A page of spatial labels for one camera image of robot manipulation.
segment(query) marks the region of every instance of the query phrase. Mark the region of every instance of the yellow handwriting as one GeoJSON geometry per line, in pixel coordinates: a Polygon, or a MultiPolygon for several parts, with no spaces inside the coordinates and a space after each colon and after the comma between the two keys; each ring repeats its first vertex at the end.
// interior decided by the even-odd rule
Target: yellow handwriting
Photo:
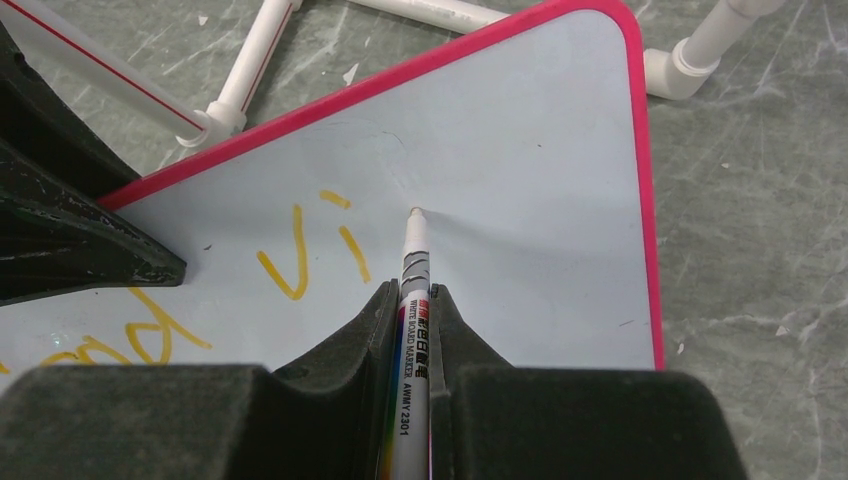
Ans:
{"type": "Polygon", "coordinates": [[[336,192],[331,192],[330,190],[321,190],[318,193],[318,196],[321,197],[321,200],[326,200],[345,210],[350,208],[350,200],[344,198],[336,192]]]}
{"type": "Polygon", "coordinates": [[[294,226],[294,242],[297,246],[297,288],[292,289],[288,282],[277,271],[277,267],[268,258],[268,255],[262,250],[256,252],[256,258],[259,263],[265,267],[265,271],[274,280],[274,283],[292,300],[300,300],[303,294],[306,293],[306,287],[309,285],[309,265],[307,263],[306,242],[303,239],[303,211],[300,205],[295,204],[292,208],[293,226],[294,226]]]}
{"type": "MultiPolygon", "coordinates": [[[[141,289],[132,287],[129,288],[130,293],[132,293],[136,298],[138,298],[148,310],[150,310],[150,314],[153,315],[153,318],[156,319],[157,323],[128,323],[125,327],[125,333],[127,335],[127,340],[130,342],[135,353],[138,354],[141,359],[151,365],[155,364],[166,364],[171,359],[171,351],[173,350],[172,345],[172,334],[171,330],[175,330],[177,333],[185,337],[191,343],[197,345],[201,348],[212,348],[207,342],[197,338],[191,332],[185,329],[182,325],[177,323],[176,320],[171,317],[168,312],[166,312],[162,307],[156,304],[150,297],[147,296],[141,289]],[[159,360],[153,360],[147,350],[141,345],[141,342],[138,339],[138,331],[139,330],[147,330],[153,332],[162,332],[162,353],[159,356],[159,360]]],[[[45,358],[41,361],[41,366],[53,365],[55,363],[59,363],[63,360],[68,360],[73,363],[78,363],[82,365],[97,365],[97,362],[91,358],[91,354],[89,352],[100,352],[105,353],[106,355],[112,357],[113,360],[122,364],[122,365],[132,365],[132,362],[129,358],[121,354],[119,351],[114,348],[106,345],[105,343],[97,340],[96,338],[90,335],[83,335],[82,337],[83,344],[76,348],[73,352],[57,352],[49,357],[45,358]]]]}
{"type": "Polygon", "coordinates": [[[171,329],[174,329],[177,333],[185,337],[189,342],[197,345],[200,348],[212,348],[212,345],[204,342],[203,340],[195,337],[188,330],[185,329],[182,325],[177,323],[173,317],[168,315],[168,312],[162,309],[159,305],[156,304],[153,300],[150,299],[140,288],[132,287],[129,289],[130,292],[138,298],[141,303],[150,310],[150,314],[153,315],[153,318],[156,319],[156,323],[128,323],[126,326],[126,334],[127,339],[132,345],[135,353],[141,357],[147,364],[166,364],[171,359],[171,329]],[[141,342],[138,340],[138,331],[139,330],[148,330],[153,332],[162,332],[162,353],[159,355],[159,360],[154,361],[149,353],[141,346],[141,342]]]}
{"type": "Polygon", "coordinates": [[[62,360],[71,360],[75,363],[80,363],[80,364],[83,364],[83,365],[97,365],[97,362],[95,362],[91,358],[91,355],[89,355],[89,353],[88,353],[91,350],[94,350],[96,352],[105,353],[106,355],[109,355],[110,357],[115,359],[118,363],[121,363],[121,364],[124,364],[124,365],[131,365],[132,364],[132,362],[130,362],[130,360],[127,357],[121,355],[114,348],[106,345],[105,343],[101,342],[100,340],[97,340],[96,338],[94,338],[92,336],[84,335],[82,337],[82,341],[84,343],[82,345],[80,345],[79,347],[77,347],[75,352],[54,353],[53,355],[50,355],[49,357],[45,358],[41,362],[41,366],[53,365],[54,363],[61,362],[62,360]]]}
{"type": "Polygon", "coordinates": [[[365,255],[362,254],[362,250],[359,248],[359,245],[356,243],[356,240],[353,238],[350,230],[348,230],[345,226],[341,226],[339,227],[339,235],[342,236],[347,244],[348,250],[350,250],[350,253],[353,254],[353,258],[356,259],[356,264],[359,265],[359,275],[362,277],[362,282],[370,282],[371,274],[368,273],[368,264],[365,262],[365,255]]]}

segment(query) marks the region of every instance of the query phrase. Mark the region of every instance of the gray floor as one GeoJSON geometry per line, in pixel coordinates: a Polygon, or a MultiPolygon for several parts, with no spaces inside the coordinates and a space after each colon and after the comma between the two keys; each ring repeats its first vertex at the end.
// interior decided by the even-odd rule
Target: gray floor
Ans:
{"type": "MultiPolygon", "coordinates": [[[[202,109],[261,2],[46,3],[202,109]]],[[[530,3],[485,2],[506,12],[530,3]]],[[[628,3],[645,44],[666,49],[712,5],[628,3]]],[[[451,38],[344,0],[306,0],[250,123],[343,87],[355,65],[360,80],[451,38]]],[[[29,58],[137,170],[184,153],[167,132],[29,58]]],[[[848,478],[848,3],[790,1],[695,98],[652,99],[650,114],[669,368],[715,392],[753,479],[848,478]]]]}

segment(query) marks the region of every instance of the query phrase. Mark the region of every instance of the pink whiteboard frame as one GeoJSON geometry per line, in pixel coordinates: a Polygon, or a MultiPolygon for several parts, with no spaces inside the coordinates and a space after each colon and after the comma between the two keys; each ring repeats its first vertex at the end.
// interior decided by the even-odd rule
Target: pink whiteboard frame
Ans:
{"type": "Polygon", "coordinates": [[[654,366],[665,366],[660,305],[659,257],[654,219],[654,192],[651,173],[651,143],[648,132],[648,102],[645,93],[645,73],[642,61],[642,35],[639,24],[630,10],[617,0],[550,0],[511,15],[493,25],[478,30],[409,61],[339,90],[280,118],[238,135],[209,150],[203,151],[141,178],[100,199],[101,205],[118,209],[156,193],[175,183],[220,165],[245,152],[276,140],[363,100],[379,95],[443,67],[460,58],[501,42],[545,22],[577,10],[595,10],[610,17],[624,36],[627,68],[630,76],[630,96],[633,111],[639,197],[642,212],[642,234],[648,276],[648,301],[651,315],[651,337],[654,366]]]}

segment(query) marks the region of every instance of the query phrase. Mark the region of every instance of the white marker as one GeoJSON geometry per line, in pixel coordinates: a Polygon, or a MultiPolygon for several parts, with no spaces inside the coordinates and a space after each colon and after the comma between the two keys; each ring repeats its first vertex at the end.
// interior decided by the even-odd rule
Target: white marker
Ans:
{"type": "Polygon", "coordinates": [[[394,363],[389,384],[381,479],[429,477],[430,249],[427,221],[413,208],[406,221],[394,363]]]}

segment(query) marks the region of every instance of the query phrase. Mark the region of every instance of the black plastic part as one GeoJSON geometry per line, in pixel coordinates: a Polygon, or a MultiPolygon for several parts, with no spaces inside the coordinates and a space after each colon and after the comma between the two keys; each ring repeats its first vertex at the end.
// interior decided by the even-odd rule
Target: black plastic part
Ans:
{"type": "Polygon", "coordinates": [[[384,282],[350,323],[274,372],[297,392],[288,478],[375,478],[399,294],[384,282]]]}
{"type": "Polygon", "coordinates": [[[0,139],[91,198],[138,178],[53,93],[0,24],[0,139]]]}
{"type": "Polygon", "coordinates": [[[138,175],[27,65],[0,25],[0,306],[173,286],[185,262],[96,203],[138,175]]]}
{"type": "MultiPolygon", "coordinates": [[[[3,479],[375,478],[397,281],[273,374],[48,367],[0,399],[3,479]]],[[[432,478],[744,480],[721,410],[679,373],[513,368],[430,302],[432,478]]]]}
{"type": "Polygon", "coordinates": [[[185,262],[0,140],[0,306],[92,287],[179,285],[185,262]]]}
{"type": "Polygon", "coordinates": [[[459,314],[444,285],[430,289],[430,437],[432,477],[454,478],[453,415],[451,391],[465,366],[500,366],[509,362],[492,349],[459,314]]]}
{"type": "Polygon", "coordinates": [[[466,367],[459,479],[744,480],[721,409],[682,373],[466,367]]]}
{"type": "Polygon", "coordinates": [[[0,399],[4,480],[373,479],[397,282],[273,374],[47,367],[0,399]]]}

